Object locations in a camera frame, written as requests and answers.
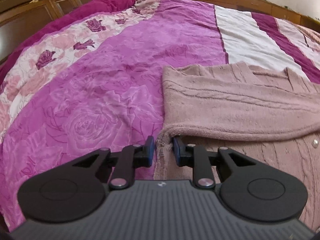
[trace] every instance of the wooden headboard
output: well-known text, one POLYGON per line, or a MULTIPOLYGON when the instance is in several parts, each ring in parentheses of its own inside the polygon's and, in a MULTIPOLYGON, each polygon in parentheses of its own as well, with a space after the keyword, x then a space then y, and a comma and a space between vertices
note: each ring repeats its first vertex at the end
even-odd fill
POLYGON ((46 24, 90 0, 0 0, 0 64, 46 24))

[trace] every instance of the cable knit pattern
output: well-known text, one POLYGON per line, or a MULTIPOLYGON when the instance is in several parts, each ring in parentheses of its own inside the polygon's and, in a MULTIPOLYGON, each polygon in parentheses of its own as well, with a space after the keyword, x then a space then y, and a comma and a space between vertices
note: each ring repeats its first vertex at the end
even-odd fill
POLYGON ((192 178, 190 168, 175 165, 173 136, 212 151, 231 147, 300 179, 308 189, 300 220, 313 230, 320 226, 320 147, 312 146, 319 140, 320 85, 288 68, 275 73, 240 62, 165 67, 163 91, 155 179, 192 178))

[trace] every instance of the bed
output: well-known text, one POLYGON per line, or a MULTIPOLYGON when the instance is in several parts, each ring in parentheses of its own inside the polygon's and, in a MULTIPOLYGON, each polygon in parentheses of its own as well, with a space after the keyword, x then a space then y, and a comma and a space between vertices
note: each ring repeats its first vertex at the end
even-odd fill
MULTIPOLYGON (((24 221, 16 194, 28 178, 101 147, 157 137, 163 66, 239 61, 320 83, 320 37, 198 1, 92 0, 26 39, 0 70, 0 204, 9 230, 24 221)), ((154 168, 136 178, 153 179, 154 168)), ((311 210, 301 220, 320 226, 311 210)))

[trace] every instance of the white logo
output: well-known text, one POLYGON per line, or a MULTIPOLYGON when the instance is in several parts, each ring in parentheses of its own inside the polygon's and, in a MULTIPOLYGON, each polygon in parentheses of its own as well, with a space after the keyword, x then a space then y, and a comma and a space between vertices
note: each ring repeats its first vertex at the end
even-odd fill
POLYGON ((159 186, 159 187, 164 187, 165 185, 167 185, 167 184, 166 184, 165 182, 163 182, 163 181, 160 182, 160 183, 158 183, 158 186, 159 186))

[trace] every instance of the round black motor cover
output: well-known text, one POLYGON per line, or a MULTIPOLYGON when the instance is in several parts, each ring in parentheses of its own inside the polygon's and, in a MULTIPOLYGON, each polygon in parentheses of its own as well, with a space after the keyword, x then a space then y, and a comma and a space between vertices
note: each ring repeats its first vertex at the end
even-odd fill
POLYGON ((278 222, 299 218, 308 192, 297 178, 262 164, 239 167, 223 182, 220 196, 243 217, 278 222))
POLYGON ((25 217, 43 222, 77 220, 105 199, 102 184, 83 169, 53 169, 27 180, 18 191, 25 217))

